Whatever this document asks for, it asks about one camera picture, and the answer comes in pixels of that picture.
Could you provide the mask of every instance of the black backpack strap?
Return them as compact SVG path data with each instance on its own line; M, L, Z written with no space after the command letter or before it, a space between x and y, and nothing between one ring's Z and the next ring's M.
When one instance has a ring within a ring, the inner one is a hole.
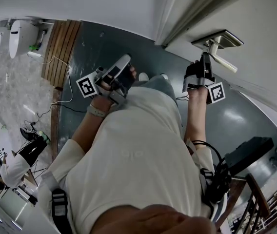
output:
M43 182L52 193L52 218L61 234L72 234L71 226L67 218L68 199L64 190L59 187L53 174L48 171L42 175Z
M66 192L60 188L52 192L52 217L54 224L61 234L72 234L67 218L68 200Z

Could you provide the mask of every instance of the wooden slatted panel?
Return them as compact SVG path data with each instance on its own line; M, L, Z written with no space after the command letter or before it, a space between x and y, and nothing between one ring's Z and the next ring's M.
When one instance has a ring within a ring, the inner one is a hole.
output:
M64 60L65 52L66 52L66 49L68 47L68 43L69 43L71 34L73 32L73 29L75 27L75 24L76 24L76 21L71 21L70 22L70 25L69 25L69 28L68 28L68 31L67 31L64 43L62 45L61 53L60 53L60 56L59 56L59 58L61 60ZM63 63L61 61L58 61L58 66L57 66L57 69L56 69L55 80L54 80L54 84L53 84L55 87L58 87L58 85L59 85L59 78L60 78L60 72L61 72L62 65L63 65Z
M44 61L43 61L44 64L42 66L42 72L41 72L41 77L42 78L44 78L44 75L45 75L45 67L46 67L45 63L47 63L48 54L49 54L49 51L50 51L50 48L51 48L52 40L53 40L53 37L54 37L54 34L55 34L58 23L59 23L58 21L55 21L52 32L51 32L51 35L50 35L50 38L49 38L49 41L48 41L47 46L46 46Z
M63 25L63 27L61 27L61 29L59 31L59 41L58 41L57 45L55 46L55 49L56 49L55 57L57 57L57 58L59 58L61 49L64 45L64 40L67 35L70 22L71 22L71 20L67 20L67 22ZM59 60L57 58L54 58L54 60L53 60L52 75L51 75L51 80L50 80L51 85L54 85L54 81L55 81L56 70L57 70L57 66L59 63Z
M59 34L59 29L60 29L60 26L61 26L61 21L56 21L56 24L57 25L56 25L55 33L53 35L53 39L52 39L52 42L51 42L51 46L50 46L50 49L49 49L47 60L45 62L50 62L51 58L53 56L52 54L53 54L53 50L54 50L54 47L55 47L55 42L56 42L57 36ZM44 79L48 80L49 70L50 70L50 63L46 64L45 73L44 73Z
M53 58L53 56L56 55L56 51L58 49L58 45L60 44L60 41L61 41L61 37L63 35L63 31L65 30L65 25L66 25L66 22L65 21L62 21L60 23L60 29L59 29L59 32L57 34L57 38L56 38L56 42L55 42L55 46L54 46L54 49L53 49L53 52L52 52L52 61L50 63L50 68L49 68L49 72L48 72L48 76L47 76L47 79L50 81L51 78L52 78L52 71L53 71L53 65L54 65L54 62L57 60L55 58Z
M70 36L68 46L67 46L67 49L66 49L66 52L65 52L65 55L64 55L64 60L63 60L66 63L68 63L69 57L71 55L73 45L74 45L74 42L75 42L75 39L76 39L76 35L77 35L77 32L78 32L79 27L80 27L80 23L81 23L80 21L76 21L73 32ZM58 83L57 87L59 87L59 88L63 87L64 81L65 81L65 76L66 76L66 65L63 64L62 67L61 67L60 76L59 76L59 83Z

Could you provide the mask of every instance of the white watch strap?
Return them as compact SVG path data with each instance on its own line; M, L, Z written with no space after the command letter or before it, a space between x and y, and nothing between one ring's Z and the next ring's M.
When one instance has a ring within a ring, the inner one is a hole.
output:
M96 109L95 107L93 107L92 105L90 105L87 109L87 112L90 114L93 114L95 116L101 117L101 118L105 118L107 116L107 113Z

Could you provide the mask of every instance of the tiled floor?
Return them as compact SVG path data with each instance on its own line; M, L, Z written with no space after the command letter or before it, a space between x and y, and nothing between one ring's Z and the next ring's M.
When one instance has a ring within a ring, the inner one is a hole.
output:
M43 29L48 29L38 51L44 54L52 25L41 24L39 28L38 38ZM43 58L34 59L27 54L11 59L8 50L0 53L0 122L6 125L14 150L17 151L25 142L20 134L20 127L25 127L24 121L38 120L38 116L25 107L41 115L49 110L52 102L53 86L41 78L41 62ZM50 136L51 112L44 114L35 128ZM37 169L49 166L52 161L49 146L42 152L39 160L41 164Z

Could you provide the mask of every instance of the white wall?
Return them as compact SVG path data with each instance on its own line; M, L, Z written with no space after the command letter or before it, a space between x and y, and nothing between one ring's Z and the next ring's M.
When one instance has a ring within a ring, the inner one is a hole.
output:
M213 71L277 111L277 0L239 0L191 28L167 50L188 60L199 59L201 50L190 42L223 29L245 44L218 51L238 67L236 74L215 62Z
M97 22L153 39L166 0L0 0L0 16Z

